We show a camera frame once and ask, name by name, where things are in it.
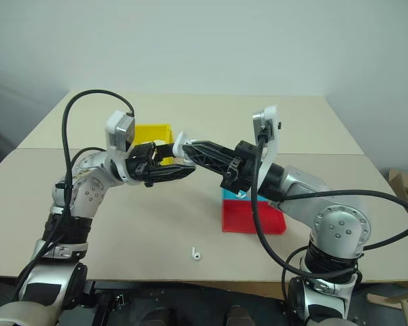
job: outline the cardboard box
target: cardboard box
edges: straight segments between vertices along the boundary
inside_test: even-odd
[[[388,183],[396,195],[408,202],[408,173],[399,170],[390,170]]]

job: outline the blue block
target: blue block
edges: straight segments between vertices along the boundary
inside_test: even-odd
[[[222,199],[229,199],[229,200],[247,200],[250,201],[250,198],[245,196],[245,192],[240,192],[243,198],[238,198],[236,194],[229,192],[227,189],[222,188]],[[262,196],[258,197],[259,202],[267,202],[268,200],[266,198],[263,198]]]

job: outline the yellow box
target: yellow box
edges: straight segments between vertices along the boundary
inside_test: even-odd
[[[164,141],[165,144],[174,142],[170,124],[137,124],[135,126],[134,145],[156,140]],[[164,158],[161,164],[172,164],[172,158]]]

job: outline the wall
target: wall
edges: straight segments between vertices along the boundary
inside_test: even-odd
[[[324,95],[408,171],[408,0],[0,1],[0,150],[70,89]]]

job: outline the beige table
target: beige table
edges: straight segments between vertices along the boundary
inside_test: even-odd
[[[175,132],[189,129],[196,138],[231,147],[240,139],[252,140],[251,112],[277,102],[285,128],[278,164],[313,173],[335,189],[392,193],[323,98],[125,95],[135,106],[138,123],[171,122]],[[72,148],[103,146],[102,120],[121,105],[97,97],[82,99],[70,115]],[[64,172],[58,134],[66,100],[0,165],[0,275],[17,275],[43,232],[52,202],[50,190]],[[94,114],[85,123],[89,112]],[[302,119],[304,112],[308,118]],[[300,130],[292,130],[299,125]],[[188,178],[149,189],[142,185],[110,189],[88,239],[83,261],[89,268],[88,278],[212,281],[214,286],[279,297],[273,289],[279,287],[282,269],[267,256],[257,237],[221,232],[219,183],[220,176],[197,168]],[[399,206],[376,198],[366,200],[373,226],[370,243],[408,226],[408,215]],[[268,237],[282,257],[306,245],[309,234],[304,225],[289,217],[286,223],[284,235]],[[201,261],[191,259],[192,246],[201,252]],[[360,269],[368,282],[408,280],[408,237],[366,252]]]

